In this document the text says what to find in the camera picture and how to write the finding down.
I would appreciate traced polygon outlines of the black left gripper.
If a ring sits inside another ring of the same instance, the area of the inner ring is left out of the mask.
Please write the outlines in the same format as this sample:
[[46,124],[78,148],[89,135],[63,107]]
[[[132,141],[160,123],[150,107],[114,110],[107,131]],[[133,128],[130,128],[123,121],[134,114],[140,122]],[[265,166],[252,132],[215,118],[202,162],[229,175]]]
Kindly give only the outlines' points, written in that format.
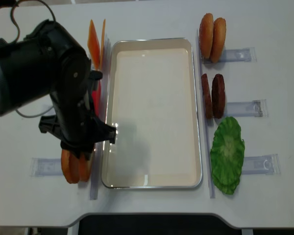
[[56,90],[50,94],[56,114],[42,116],[39,122],[41,133],[50,133],[61,140],[61,148],[69,150],[79,159],[83,152],[84,159],[93,159],[93,150],[97,142],[116,141],[116,127],[99,119],[95,113],[94,102],[89,90],[103,78],[98,70],[82,81],[81,86],[69,86],[68,89]]

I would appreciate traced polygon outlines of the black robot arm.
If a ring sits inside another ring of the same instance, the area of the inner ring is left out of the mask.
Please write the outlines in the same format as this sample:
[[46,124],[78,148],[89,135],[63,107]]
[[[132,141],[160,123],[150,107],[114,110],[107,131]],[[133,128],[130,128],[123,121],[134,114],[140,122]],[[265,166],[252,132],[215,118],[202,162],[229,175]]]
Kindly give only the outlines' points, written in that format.
[[116,140],[116,128],[99,119],[91,98],[102,78],[56,19],[42,21],[23,41],[0,38],[0,117],[49,95],[55,115],[42,116],[39,129],[76,157]]

